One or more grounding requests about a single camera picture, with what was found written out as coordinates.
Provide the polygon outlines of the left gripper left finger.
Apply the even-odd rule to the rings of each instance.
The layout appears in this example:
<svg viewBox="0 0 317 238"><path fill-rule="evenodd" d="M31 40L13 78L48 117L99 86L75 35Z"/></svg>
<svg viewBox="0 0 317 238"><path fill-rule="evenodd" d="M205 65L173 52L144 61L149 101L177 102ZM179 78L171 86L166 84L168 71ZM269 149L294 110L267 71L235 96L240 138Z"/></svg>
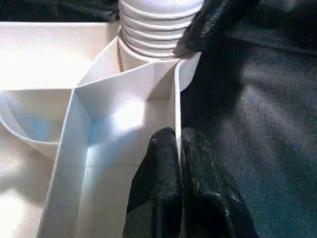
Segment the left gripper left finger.
<svg viewBox="0 0 317 238"><path fill-rule="evenodd" d="M155 132L130 187L124 238L177 238L183 192L174 130Z"/></svg>

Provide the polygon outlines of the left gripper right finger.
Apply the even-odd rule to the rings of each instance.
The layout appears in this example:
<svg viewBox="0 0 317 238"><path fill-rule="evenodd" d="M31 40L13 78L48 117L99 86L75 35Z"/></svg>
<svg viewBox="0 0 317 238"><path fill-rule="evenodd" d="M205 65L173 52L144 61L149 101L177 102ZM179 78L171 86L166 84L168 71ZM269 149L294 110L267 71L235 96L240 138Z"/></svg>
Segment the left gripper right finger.
<svg viewBox="0 0 317 238"><path fill-rule="evenodd" d="M182 130L182 173L186 237L258 237L233 176L206 137L188 127Z"/></svg>

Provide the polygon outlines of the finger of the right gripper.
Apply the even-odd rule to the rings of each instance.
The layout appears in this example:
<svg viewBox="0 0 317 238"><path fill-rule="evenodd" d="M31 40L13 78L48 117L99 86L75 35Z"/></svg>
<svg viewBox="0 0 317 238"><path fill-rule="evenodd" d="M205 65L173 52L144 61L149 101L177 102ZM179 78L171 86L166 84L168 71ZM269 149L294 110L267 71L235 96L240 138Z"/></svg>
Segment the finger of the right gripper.
<svg viewBox="0 0 317 238"><path fill-rule="evenodd" d="M231 31L238 21L237 0L206 0L176 44L181 50L204 52Z"/></svg>

